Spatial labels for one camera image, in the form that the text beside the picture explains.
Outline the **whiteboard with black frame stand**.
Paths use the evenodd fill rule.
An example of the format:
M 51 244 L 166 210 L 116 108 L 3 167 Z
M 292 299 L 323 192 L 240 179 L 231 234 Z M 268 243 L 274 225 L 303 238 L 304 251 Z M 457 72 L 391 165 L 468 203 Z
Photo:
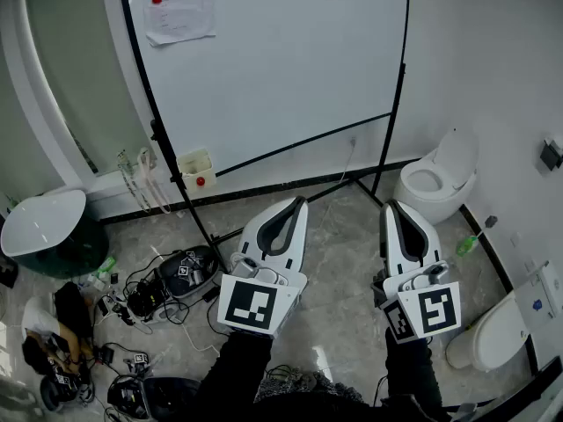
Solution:
M 142 0 L 120 0 L 157 143 L 206 149 L 216 179 L 372 122 L 393 127 L 411 0 L 215 0 L 216 35 L 153 47 Z

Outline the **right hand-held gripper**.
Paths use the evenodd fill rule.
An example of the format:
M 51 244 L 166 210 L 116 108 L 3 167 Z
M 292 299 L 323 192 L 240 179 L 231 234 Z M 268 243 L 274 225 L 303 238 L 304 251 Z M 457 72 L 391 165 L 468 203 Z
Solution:
M 450 280 L 448 263 L 439 261 L 435 227 L 407 204 L 388 200 L 380 228 L 382 258 L 391 277 L 374 280 L 371 289 L 395 341 L 404 344 L 460 327 L 459 283 Z

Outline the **person's black top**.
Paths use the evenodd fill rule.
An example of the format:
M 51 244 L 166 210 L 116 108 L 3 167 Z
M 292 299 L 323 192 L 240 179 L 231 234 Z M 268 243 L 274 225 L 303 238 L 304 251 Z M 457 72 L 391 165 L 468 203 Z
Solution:
M 444 411 L 425 412 L 412 396 L 370 406 L 344 397 L 297 392 L 264 398 L 197 396 L 177 422 L 451 422 Z

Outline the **white closed-lid toilet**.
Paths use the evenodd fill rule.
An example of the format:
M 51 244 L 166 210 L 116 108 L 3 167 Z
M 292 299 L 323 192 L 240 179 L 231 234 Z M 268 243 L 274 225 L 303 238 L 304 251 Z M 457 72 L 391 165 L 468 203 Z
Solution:
M 529 335 L 515 292 L 511 291 L 448 343 L 446 360 L 455 369 L 474 367 L 488 372 L 511 360 Z

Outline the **person's speckled garment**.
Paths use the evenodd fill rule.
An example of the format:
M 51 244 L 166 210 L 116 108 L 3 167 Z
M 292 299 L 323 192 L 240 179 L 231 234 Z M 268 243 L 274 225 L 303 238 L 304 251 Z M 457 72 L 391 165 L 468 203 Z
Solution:
M 261 403 L 269 397 L 294 394 L 342 397 L 346 401 L 364 404 L 362 395 L 355 388 L 341 382 L 332 382 L 322 372 L 306 371 L 288 365 L 279 365 L 266 371 L 254 402 Z

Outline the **black open equipment case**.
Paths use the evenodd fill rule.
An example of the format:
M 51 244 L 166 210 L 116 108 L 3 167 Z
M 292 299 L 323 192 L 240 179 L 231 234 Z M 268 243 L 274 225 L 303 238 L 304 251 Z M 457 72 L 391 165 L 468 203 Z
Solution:
M 186 415 L 201 383 L 182 377 L 117 377 L 107 402 L 119 413 L 142 421 L 172 422 Z

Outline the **white open-lid toilet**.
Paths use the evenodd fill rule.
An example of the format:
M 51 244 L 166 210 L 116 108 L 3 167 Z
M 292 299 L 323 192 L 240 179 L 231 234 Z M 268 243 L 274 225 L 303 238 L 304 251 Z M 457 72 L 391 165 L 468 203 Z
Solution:
M 452 128 L 435 149 L 402 168 L 393 198 L 436 225 L 465 204 L 478 162 L 478 137 L 470 129 Z

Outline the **cream marker holder box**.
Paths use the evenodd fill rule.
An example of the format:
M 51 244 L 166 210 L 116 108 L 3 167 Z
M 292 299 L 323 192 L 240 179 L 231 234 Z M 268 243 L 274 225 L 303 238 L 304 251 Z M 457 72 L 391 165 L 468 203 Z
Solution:
M 199 192 L 216 184 L 216 171 L 206 149 L 197 149 L 178 156 L 177 166 L 189 193 Z M 198 177 L 205 178 L 204 186 L 197 186 Z

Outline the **black headset with tags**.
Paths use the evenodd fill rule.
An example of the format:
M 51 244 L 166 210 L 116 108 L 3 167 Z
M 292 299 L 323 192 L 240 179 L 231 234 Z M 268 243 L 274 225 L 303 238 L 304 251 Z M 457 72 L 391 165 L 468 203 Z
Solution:
M 41 379 L 40 396 L 49 411 L 57 412 L 64 406 L 87 406 L 95 397 L 95 389 L 89 378 L 66 372 L 54 363 L 52 371 Z

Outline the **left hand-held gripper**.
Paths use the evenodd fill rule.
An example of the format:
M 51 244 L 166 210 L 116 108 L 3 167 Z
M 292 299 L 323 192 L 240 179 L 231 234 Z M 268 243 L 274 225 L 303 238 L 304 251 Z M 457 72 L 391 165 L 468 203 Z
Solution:
M 298 196 L 273 204 L 245 225 L 240 253 L 231 256 L 232 271 L 222 277 L 219 323 L 264 338 L 279 336 L 308 282 L 299 272 L 307 221 L 308 204 Z M 279 273 L 256 261 L 289 270 Z

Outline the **creased printed paper sheet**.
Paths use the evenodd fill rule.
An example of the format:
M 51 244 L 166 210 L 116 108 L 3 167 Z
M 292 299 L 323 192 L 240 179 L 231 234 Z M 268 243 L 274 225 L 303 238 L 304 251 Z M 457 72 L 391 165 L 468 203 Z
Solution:
M 142 0 L 144 31 L 153 47 L 216 35 L 215 0 Z

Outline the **person's left forearm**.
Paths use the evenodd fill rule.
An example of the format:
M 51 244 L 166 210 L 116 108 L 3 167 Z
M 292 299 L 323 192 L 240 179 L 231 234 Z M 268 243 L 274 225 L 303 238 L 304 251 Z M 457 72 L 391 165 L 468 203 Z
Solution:
M 271 360 L 272 344 L 271 338 L 232 332 L 202 380 L 192 410 L 220 415 L 249 412 Z

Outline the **white oval basin green base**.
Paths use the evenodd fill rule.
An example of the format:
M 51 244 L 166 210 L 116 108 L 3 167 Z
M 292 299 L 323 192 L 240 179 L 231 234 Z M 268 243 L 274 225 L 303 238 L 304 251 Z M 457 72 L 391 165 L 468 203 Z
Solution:
M 75 189 L 20 202 L 5 219 L 0 249 L 20 266 L 66 280 L 97 270 L 109 240 L 84 191 Z

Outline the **black wall-mounted holder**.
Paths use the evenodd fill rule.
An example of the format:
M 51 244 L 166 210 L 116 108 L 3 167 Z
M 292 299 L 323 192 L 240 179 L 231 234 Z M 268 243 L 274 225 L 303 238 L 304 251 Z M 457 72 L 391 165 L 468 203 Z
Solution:
M 549 171 L 560 168 L 563 165 L 563 145 L 551 138 L 545 138 L 540 161 Z

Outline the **person's right forearm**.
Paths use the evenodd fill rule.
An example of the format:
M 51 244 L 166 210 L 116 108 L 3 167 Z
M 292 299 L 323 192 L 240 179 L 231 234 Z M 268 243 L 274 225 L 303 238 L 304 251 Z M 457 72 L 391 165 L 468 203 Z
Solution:
M 399 344 L 391 328 L 385 330 L 389 397 L 413 397 L 431 417 L 447 417 L 433 369 L 432 351 L 425 338 Z

